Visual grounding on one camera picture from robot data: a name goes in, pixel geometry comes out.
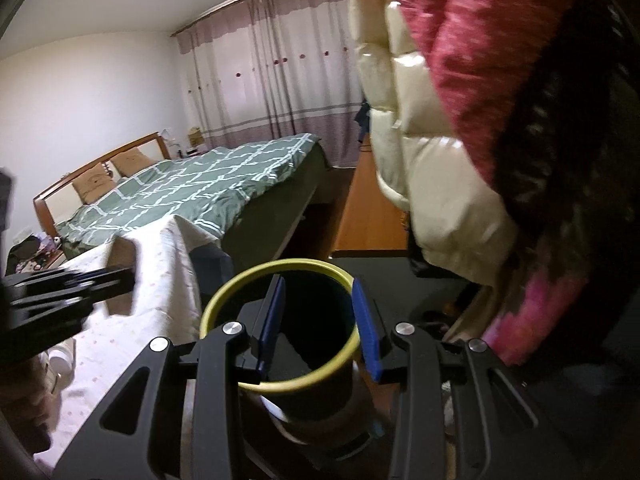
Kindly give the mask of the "green plaid bed quilt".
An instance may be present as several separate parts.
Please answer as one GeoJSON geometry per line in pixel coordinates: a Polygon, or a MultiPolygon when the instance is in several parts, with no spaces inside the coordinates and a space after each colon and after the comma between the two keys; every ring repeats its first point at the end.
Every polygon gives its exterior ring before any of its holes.
{"type": "Polygon", "coordinates": [[[318,136],[299,133],[165,159],[118,181],[95,203],[80,206],[56,225],[58,236],[90,249],[116,234],[179,216],[220,240],[251,200],[294,177],[316,155],[326,162],[318,136]]]}

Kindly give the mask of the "pink white curtain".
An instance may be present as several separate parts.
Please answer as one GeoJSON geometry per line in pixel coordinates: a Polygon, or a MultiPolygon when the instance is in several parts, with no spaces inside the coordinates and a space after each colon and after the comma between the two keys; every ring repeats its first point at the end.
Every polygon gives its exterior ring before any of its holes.
{"type": "Polygon", "coordinates": [[[348,0],[238,0],[175,38],[186,117],[208,146],[312,133],[331,165],[356,164],[348,0]]]}

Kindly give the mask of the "white pill bottle red label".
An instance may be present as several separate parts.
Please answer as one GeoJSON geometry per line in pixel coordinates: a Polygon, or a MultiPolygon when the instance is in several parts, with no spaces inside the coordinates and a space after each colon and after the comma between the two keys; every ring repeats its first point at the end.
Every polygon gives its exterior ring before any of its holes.
{"type": "Polygon", "coordinates": [[[47,351],[51,370],[63,377],[70,376],[75,369],[75,348],[74,338],[65,339],[47,351]]]}

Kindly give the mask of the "cream puffer jacket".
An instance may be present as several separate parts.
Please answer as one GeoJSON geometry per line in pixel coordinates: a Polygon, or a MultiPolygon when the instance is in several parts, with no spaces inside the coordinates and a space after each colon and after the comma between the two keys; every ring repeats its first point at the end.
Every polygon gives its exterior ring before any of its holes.
{"type": "Polygon", "coordinates": [[[348,0],[378,186],[432,266],[495,284],[515,234],[450,125],[395,0],[348,0]]]}

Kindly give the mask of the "brown pillow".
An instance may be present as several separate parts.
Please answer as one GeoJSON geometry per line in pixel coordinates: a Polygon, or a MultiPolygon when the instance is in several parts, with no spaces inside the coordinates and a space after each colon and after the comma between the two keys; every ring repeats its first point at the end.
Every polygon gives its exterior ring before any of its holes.
{"type": "Polygon", "coordinates": [[[143,154],[138,148],[130,148],[115,155],[111,163],[122,177],[130,178],[139,171],[153,166],[155,160],[143,154]]]}
{"type": "Polygon", "coordinates": [[[81,203],[93,204],[116,188],[116,182],[103,164],[97,164],[72,181],[81,203]]]}

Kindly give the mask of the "left brown pillow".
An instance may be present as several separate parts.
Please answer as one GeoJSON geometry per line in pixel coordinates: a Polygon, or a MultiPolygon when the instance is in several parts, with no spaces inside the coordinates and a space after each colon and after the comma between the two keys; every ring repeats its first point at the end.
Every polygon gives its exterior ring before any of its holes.
{"type": "Polygon", "coordinates": [[[103,164],[97,164],[72,181],[81,203],[93,204],[116,188],[116,182],[103,164]]]}

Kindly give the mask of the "pile of clothes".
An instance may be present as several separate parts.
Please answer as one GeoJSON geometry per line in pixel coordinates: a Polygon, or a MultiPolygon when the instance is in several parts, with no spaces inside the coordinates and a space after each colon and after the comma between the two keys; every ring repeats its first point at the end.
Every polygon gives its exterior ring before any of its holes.
{"type": "Polygon", "coordinates": [[[358,142],[363,144],[364,139],[370,133],[370,104],[366,99],[363,99],[358,112],[355,115],[354,121],[358,125],[358,142]]]}

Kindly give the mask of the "yellow box on nightstand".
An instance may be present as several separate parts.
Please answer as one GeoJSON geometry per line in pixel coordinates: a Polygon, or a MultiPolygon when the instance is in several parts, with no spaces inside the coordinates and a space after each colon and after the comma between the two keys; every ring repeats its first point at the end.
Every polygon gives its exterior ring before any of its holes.
{"type": "Polygon", "coordinates": [[[188,139],[192,148],[197,148],[205,143],[204,136],[200,127],[192,127],[188,132],[188,139]]]}

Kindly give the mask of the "wooden desk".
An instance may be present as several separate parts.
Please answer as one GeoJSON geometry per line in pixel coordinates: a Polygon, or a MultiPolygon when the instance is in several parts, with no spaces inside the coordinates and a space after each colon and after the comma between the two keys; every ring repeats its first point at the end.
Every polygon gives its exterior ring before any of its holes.
{"type": "Polygon", "coordinates": [[[400,257],[407,251],[406,214],[381,192],[370,134],[360,144],[358,164],[332,243],[331,258],[400,257]]]}

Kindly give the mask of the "black bag on cabinet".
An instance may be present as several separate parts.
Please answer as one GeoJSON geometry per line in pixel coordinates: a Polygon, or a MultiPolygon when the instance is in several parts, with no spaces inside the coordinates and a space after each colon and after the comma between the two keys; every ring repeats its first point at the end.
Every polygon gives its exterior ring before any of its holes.
{"type": "Polygon", "coordinates": [[[6,275],[15,274],[20,263],[30,260],[38,254],[40,238],[29,235],[21,242],[11,247],[8,260],[6,260],[6,275]]]}

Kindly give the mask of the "right brown pillow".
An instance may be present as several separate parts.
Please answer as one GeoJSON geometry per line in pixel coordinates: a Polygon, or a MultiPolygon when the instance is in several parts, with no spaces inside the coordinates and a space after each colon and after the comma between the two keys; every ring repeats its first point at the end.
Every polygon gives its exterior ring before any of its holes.
{"type": "Polygon", "coordinates": [[[130,178],[139,171],[153,166],[155,160],[143,154],[138,148],[130,148],[115,155],[111,163],[122,177],[130,178]]]}

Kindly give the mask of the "red dotted quilted jacket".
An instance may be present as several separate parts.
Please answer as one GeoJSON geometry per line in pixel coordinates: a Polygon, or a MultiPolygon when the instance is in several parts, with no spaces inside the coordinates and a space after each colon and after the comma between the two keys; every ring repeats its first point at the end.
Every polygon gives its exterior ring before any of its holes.
{"type": "Polygon", "coordinates": [[[482,179],[542,49],[572,0],[395,0],[440,102],[482,179]]]}

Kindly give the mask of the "black bin yellow rim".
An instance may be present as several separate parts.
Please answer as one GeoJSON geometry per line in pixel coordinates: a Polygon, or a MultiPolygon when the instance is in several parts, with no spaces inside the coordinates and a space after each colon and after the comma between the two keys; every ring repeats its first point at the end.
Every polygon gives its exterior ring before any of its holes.
{"type": "Polygon", "coordinates": [[[222,285],[205,307],[200,335],[245,327],[239,388],[288,424],[320,424],[346,408],[360,346],[354,279],[335,264],[289,258],[258,264],[222,285]]]}

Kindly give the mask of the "white bedside cabinet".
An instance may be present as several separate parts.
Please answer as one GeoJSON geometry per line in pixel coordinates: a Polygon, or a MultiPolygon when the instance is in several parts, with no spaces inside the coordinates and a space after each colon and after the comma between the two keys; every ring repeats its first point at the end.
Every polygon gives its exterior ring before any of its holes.
{"type": "Polygon", "coordinates": [[[40,254],[35,258],[31,258],[16,267],[17,273],[29,273],[38,271],[52,270],[60,266],[66,261],[66,257],[62,250],[50,252],[50,254],[40,254]]]}

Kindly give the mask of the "white dotted table cloth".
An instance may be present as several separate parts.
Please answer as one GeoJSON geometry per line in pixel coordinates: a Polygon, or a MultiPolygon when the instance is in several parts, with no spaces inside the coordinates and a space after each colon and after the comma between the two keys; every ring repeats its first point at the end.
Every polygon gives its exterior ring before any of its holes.
{"type": "Polygon", "coordinates": [[[50,474],[91,412],[155,337],[176,344],[198,338],[202,303],[190,253],[214,252],[219,240],[179,216],[167,216],[108,242],[64,264],[88,272],[131,266],[134,290],[96,304],[74,336],[72,367],[58,376],[48,420],[51,445],[35,455],[50,474]]]}

